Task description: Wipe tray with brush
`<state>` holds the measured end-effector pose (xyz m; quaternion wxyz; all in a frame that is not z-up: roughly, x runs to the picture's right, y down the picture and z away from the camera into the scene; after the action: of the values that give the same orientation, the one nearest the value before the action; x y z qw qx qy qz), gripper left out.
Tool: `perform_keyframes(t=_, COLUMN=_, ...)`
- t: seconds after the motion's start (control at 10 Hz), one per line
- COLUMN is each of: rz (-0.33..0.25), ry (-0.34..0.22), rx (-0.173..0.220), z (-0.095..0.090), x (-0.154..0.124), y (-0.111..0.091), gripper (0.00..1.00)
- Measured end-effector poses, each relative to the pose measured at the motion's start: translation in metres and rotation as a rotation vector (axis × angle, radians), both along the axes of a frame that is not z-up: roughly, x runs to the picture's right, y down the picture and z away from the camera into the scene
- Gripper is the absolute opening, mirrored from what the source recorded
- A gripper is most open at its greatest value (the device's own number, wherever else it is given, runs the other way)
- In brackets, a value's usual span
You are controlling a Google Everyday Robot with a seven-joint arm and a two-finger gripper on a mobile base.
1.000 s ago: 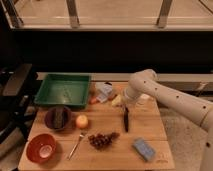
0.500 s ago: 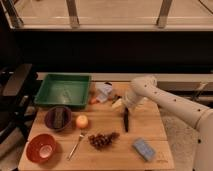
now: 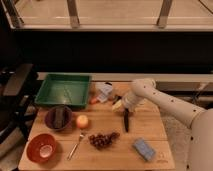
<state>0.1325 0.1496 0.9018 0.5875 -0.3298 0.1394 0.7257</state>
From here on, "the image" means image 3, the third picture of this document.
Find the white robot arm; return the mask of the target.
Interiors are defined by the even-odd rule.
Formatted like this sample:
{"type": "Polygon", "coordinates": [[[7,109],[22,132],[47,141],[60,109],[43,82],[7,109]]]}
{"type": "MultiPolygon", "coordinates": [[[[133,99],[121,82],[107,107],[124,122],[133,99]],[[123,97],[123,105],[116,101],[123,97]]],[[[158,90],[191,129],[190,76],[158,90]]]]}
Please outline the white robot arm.
{"type": "Polygon", "coordinates": [[[122,97],[125,108],[147,99],[191,130],[188,171],[213,171],[213,109],[204,109],[159,91],[151,78],[135,79],[122,97]]]}

